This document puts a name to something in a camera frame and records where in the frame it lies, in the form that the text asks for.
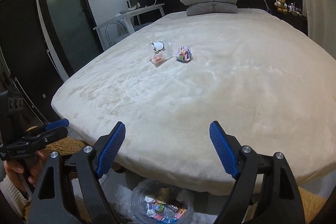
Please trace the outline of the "person's left hand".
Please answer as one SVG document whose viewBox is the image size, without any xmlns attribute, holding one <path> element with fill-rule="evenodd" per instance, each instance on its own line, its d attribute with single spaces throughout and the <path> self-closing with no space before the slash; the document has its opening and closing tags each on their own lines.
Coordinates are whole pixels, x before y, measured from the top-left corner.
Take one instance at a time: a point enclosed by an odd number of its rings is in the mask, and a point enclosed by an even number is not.
<svg viewBox="0 0 336 224">
<path fill-rule="evenodd" d="M 30 166 L 28 171 L 29 174 L 28 181 L 33 186 L 37 185 L 39 176 L 46 161 L 46 156 L 41 151 L 37 152 L 37 157 L 38 157 L 37 161 L 34 163 L 34 165 Z M 25 192 L 26 191 L 25 187 L 19 175 L 24 174 L 25 171 L 27 171 L 27 166 L 21 165 L 21 163 L 15 159 L 4 161 L 3 166 L 7 174 L 7 177 L 14 184 L 14 186 L 17 187 L 19 190 Z"/>
</svg>

